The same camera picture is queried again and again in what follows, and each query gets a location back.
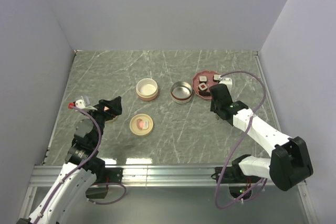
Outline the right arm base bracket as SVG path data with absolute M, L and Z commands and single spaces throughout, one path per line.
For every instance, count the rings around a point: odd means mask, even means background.
M 246 157 L 250 157 L 250 155 L 249 154 L 242 155 L 241 157 L 233 160 L 231 166 L 226 167 L 221 184 L 256 183 L 261 179 L 260 177 L 257 176 L 246 176 L 243 174 L 238 163 Z

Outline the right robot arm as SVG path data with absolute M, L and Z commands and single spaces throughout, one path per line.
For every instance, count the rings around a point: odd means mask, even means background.
M 222 182 L 243 183 L 248 178 L 270 179 L 280 190 L 293 186 L 313 175 L 313 167 L 306 142 L 276 130 L 241 101 L 234 102 L 225 84 L 210 87 L 211 111 L 233 127 L 246 132 L 269 155 L 257 158 L 249 154 L 232 161 L 224 171 Z

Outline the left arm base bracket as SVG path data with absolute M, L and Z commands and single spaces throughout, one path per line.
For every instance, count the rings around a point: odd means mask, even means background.
M 121 185 L 123 177 L 123 168 L 107 167 L 103 175 L 94 182 L 94 184 L 103 184 L 102 186 L 92 186 L 86 191 L 88 199 L 105 199 L 108 194 L 109 186 Z

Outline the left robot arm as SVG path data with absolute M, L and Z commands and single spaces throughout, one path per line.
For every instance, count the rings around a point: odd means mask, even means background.
M 122 168 L 107 168 L 97 157 L 106 122 L 122 114 L 122 98 L 99 100 L 91 105 L 80 97 L 68 105 L 69 109 L 86 116 L 76 125 L 71 147 L 59 175 L 37 208 L 18 223 L 64 223 L 80 197 L 92 186 L 122 186 Z

